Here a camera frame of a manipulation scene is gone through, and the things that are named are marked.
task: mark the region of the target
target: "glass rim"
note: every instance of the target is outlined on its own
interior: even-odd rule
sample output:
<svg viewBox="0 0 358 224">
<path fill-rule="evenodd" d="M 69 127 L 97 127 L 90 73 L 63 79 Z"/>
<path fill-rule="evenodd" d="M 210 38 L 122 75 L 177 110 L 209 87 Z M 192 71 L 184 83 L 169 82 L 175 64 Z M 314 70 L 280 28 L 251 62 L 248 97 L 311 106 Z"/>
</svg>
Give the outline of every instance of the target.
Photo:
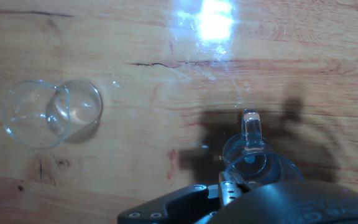
<svg viewBox="0 0 358 224">
<path fill-rule="evenodd" d="M 301 171 L 297 168 L 297 166 L 293 162 L 291 162 L 289 159 L 286 159 L 286 158 L 284 158 L 282 156 L 279 156 L 279 155 L 277 155 L 275 153 L 272 153 L 272 152 L 251 152 L 249 154 L 240 156 L 237 159 L 235 159 L 233 162 L 231 162 L 230 164 L 227 165 L 225 172 L 230 172 L 231 169 L 235 170 L 236 169 L 235 165 L 237 163 L 239 163 L 240 161 L 243 161 L 246 157 L 249 157 L 249 156 L 265 156 L 265 157 L 272 156 L 272 157 L 276 157 L 276 158 L 280 159 L 281 161 L 286 162 L 291 167 L 293 167 L 293 170 L 295 170 L 295 172 L 298 174 L 298 176 L 300 177 L 300 180 L 305 180 L 305 178 L 303 177 Z"/>
<path fill-rule="evenodd" d="M 56 90 L 60 90 L 60 91 L 65 91 L 66 92 L 66 113 L 67 113 L 67 128 L 65 130 L 65 134 L 63 135 L 63 137 L 61 138 L 61 140 L 59 140 L 58 142 L 56 142 L 54 145 L 51 145 L 51 146 L 42 146 L 42 147 L 36 147 L 36 146 L 30 146 L 26 143 L 24 143 L 23 141 L 21 141 L 19 138 L 17 138 L 15 136 L 15 134 L 11 131 L 11 129 L 9 128 L 9 125 L 7 124 L 7 114 L 6 114 L 6 101 L 10 95 L 10 93 L 16 89 L 17 87 L 25 84 L 25 83 L 36 83 L 36 84 L 41 84 L 41 85 L 44 85 L 46 87 L 49 87 L 49 88 L 53 88 L 53 89 L 56 89 Z M 51 85 L 49 83 L 46 83 L 44 81 L 38 81 L 38 80 L 24 80 L 24 81 L 21 81 L 19 83 L 16 83 L 15 85 L 11 86 L 9 91 L 7 91 L 4 95 L 4 98 L 2 99 L 2 107 L 1 107 L 1 119 L 2 119 L 2 124 L 4 126 L 4 129 L 5 131 L 13 138 L 15 139 L 15 141 L 17 141 L 18 143 L 20 143 L 21 145 L 23 146 L 26 146 L 28 148 L 31 148 L 31 149 L 38 149 L 38 150 L 47 150 L 47 149 L 51 149 L 57 145 L 59 145 L 60 143 L 63 142 L 64 139 L 67 138 L 68 136 L 68 133 L 70 132 L 70 124 L 71 124 L 71 119 L 70 119 L 70 113 L 69 113 L 69 103 L 70 103 L 70 93 L 69 91 L 66 89 L 66 88 L 62 88 L 62 87 L 59 87 L 59 86 L 55 86 L 55 85 Z"/>
</svg>

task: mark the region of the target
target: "glass handle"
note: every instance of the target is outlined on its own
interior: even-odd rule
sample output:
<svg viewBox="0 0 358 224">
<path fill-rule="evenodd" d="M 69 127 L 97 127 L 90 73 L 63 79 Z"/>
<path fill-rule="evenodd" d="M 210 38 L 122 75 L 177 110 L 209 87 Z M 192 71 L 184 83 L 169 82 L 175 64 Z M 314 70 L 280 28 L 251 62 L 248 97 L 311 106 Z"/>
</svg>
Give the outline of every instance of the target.
<svg viewBox="0 0 358 224">
<path fill-rule="evenodd" d="M 242 138 L 247 141 L 246 149 L 262 149 L 262 128 L 257 110 L 245 109 L 242 112 L 241 123 Z"/>
</svg>

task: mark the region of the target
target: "wooden table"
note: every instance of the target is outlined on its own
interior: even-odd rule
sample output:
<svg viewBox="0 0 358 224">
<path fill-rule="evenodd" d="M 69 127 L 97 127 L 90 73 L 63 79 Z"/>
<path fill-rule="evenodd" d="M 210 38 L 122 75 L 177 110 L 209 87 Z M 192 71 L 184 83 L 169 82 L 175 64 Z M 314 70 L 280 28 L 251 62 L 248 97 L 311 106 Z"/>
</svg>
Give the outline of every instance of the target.
<svg viewBox="0 0 358 224">
<path fill-rule="evenodd" d="M 60 78 L 98 88 L 101 125 L 39 153 L 0 112 L 0 223 L 115 223 L 212 184 L 244 108 L 307 179 L 358 191 L 358 0 L 0 0 L 0 111 L 13 84 Z"/>
</svg>

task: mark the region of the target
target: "glass cup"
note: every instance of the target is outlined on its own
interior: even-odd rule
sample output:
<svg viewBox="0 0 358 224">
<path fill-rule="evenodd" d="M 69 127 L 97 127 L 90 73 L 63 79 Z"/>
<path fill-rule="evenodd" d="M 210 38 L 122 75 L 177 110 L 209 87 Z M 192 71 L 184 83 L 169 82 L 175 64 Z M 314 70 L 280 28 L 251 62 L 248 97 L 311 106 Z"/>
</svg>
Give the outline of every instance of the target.
<svg viewBox="0 0 358 224">
<path fill-rule="evenodd" d="M 102 112 L 99 91 L 84 80 L 14 85 L 2 103 L 5 130 L 32 149 L 50 149 L 97 123 Z"/>
<path fill-rule="evenodd" d="M 223 161 L 226 172 L 234 172 L 245 181 L 262 185 L 304 179 L 294 163 L 274 154 L 266 145 L 256 110 L 243 111 L 241 133 L 230 138 L 224 146 Z"/>
</svg>

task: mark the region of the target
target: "wooden surface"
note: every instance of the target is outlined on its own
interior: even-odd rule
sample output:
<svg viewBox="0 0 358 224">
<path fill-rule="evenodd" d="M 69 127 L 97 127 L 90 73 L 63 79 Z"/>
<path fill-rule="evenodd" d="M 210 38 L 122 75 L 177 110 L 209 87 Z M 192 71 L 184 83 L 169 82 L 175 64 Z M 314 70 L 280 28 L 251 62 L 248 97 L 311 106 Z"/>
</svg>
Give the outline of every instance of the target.
<svg viewBox="0 0 358 224">
<path fill-rule="evenodd" d="M 307 179 L 358 191 L 358 0 L 214 6 L 0 0 L 0 109 L 13 84 L 57 78 L 89 80 L 104 103 L 91 139 L 44 153 L 10 138 L 0 112 L 0 223 L 115 223 L 213 183 L 244 108 Z"/>
</svg>

